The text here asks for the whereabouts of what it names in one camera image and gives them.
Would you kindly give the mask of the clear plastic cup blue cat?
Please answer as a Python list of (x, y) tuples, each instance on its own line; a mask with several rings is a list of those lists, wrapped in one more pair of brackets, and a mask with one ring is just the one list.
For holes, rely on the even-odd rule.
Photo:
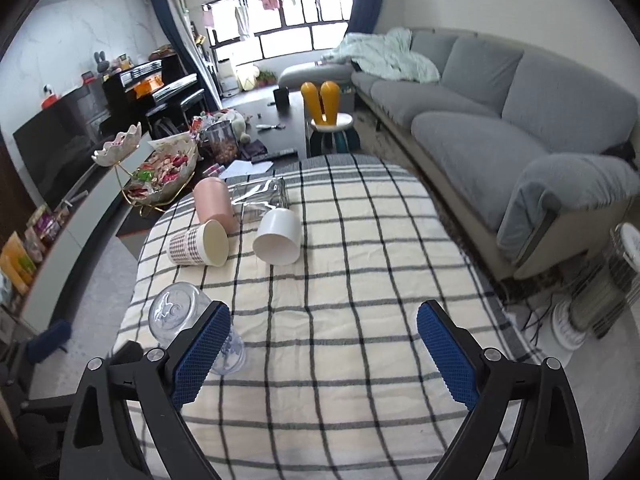
[[(186, 282), (165, 287), (153, 300), (148, 323), (151, 334), (167, 348), (178, 333), (191, 328), (212, 300), (201, 289)], [(238, 372), (245, 364), (244, 342), (233, 326), (210, 371), (218, 376)]]

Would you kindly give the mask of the plaid paper cup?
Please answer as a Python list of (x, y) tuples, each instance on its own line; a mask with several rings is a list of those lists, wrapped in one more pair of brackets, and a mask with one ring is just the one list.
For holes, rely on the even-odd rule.
[(166, 249), (177, 266), (223, 266), (229, 257), (229, 240), (217, 220), (209, 220), (171, 237)]

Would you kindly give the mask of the pink cup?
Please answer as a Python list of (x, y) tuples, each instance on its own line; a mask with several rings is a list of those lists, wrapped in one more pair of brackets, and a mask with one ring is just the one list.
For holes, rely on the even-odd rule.
[(234, 215), (226, 182), (217, 177), (204, 178), (194, 186), (193, 198), (199, 222), (216, 220), (227, 234), (236, 232), (239, 223)]

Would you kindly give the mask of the white cup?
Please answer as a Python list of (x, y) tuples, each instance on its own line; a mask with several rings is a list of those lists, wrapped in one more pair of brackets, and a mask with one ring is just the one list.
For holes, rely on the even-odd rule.
[(286, 208), (267, 212), (260, 220), (253, 242), (257, 258), (272, 266), (296, 263), (302, 244), (302, 222), (298, 215)]

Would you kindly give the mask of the white electric heater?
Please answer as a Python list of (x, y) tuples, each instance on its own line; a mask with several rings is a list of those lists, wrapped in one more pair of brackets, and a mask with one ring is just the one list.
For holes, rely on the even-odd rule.
[(563, 350), (576, 351), (589, 332), (604, 337), (638, 298), (639, 230), (623, 222), (611, 230), (593, 270), (554, 307), (551, 333)]

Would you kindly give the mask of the snack tray gold stand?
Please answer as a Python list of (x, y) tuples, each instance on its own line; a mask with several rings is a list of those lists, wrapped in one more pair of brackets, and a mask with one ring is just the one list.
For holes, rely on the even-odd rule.
[(129, 175), (120, 189), (126, 202), (140, 211), (163, 212), (194, 176), (198, 144), (188, 132), (151, 141), (151, 155)]

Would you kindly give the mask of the checked cream tablecloth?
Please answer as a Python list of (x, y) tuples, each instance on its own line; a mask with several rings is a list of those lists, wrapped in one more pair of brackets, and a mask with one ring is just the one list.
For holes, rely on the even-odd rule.
[(290, 266), (270, 266), (244, 224), (219, 268), (175, 266), (168, 240), (194, 226), (185, 198), (153, 226), (118, 341), (155, 344), (148, 315), (186, 282), (230, 309), (244, 366), (209, 375), (183, 418), (225, 479), (424, 479), (466, 409), (454, 402), (416, 331), (439, 300), (484, 347), (536, 362), (480, 271), (447, 235), (427, 190), (366, 156), (283, 168), (303, 228)]

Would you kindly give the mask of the grey sofa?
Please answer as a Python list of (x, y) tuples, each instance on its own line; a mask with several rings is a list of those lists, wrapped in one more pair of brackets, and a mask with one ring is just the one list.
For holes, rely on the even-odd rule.
[(356, 93), (425, 174), (497, 280), (596, 254), (639, 194), (637, 98), (568, 58), (475, 32), (410, 29), (434, 84), (357, 64), (287, 68), (282, 88)]

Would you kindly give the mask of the black television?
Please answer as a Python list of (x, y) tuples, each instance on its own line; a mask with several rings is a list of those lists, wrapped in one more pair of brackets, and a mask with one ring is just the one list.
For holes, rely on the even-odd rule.
[(95, 80), (40, 110), (13, 133), (32, 182), (51, 208), (58, 206), (92, 167), (91, 155), (110, 138), (111, 117), (102, 82)]

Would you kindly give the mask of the white shell bowl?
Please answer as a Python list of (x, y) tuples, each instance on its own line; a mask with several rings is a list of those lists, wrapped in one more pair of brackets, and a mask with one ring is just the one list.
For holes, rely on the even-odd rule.
[(100, 150), (93, 152), (92, 160), (101, 167), (113, 167), (128, 156), (138, 147), (142, 137), (140, 122), (131, 125), (127, 131), (120, 132), (113, 141), (107, 141)]

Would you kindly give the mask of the clear snack jar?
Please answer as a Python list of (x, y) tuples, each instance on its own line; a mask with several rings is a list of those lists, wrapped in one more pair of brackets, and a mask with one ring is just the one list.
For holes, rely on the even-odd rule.
[(209, 125), (204, 134), (216, 164), (229, 166), (238, 158), (238, 141), (227, 119)]

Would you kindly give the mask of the black coffee table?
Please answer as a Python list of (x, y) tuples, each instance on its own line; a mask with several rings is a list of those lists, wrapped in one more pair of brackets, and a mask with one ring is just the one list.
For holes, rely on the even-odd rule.
[(293, 155), (277, 159), (284, 166), (307, 158), (307, 122), (303, 97), (299, 91), (288, 94), (288, 107), (279, 110), (274, 104), (277, 86), (239, 93), (224, 98), (224, 107), (234, 108), (248, 118), (247, 132), (253, 140), (261, 140), (269, 153), (295, 150)]

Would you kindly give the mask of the yellow rabbit ear stool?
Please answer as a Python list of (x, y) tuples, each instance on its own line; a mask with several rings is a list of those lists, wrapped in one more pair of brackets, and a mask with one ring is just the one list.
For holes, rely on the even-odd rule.
[(361, 148), (352, 114), (341, 112), (341, 87), (332, 80), (317, 87), (311, 81), (300, 86), (310, 117), (308, 148), (312, 157), (332, 151), (351, 153)]

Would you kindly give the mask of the black mug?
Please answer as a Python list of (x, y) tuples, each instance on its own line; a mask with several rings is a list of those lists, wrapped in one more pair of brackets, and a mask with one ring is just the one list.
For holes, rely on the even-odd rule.
[(273, 90), (273, 102), (277, 110), (288, 110), (290, 108), (290, 92), (288, 88), (275, 88)]

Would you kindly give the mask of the light green blanket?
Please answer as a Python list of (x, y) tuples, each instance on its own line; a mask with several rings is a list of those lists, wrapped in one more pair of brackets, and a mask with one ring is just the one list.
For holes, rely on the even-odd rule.
[(411, 50), (412, 31), (395, 27), (386, 34), (349, 32), (341, 43), (322, 56), (323, 62), (355, 63), (363, 73), (393, 81), (434, 84), (440, 79), (435, 63)]

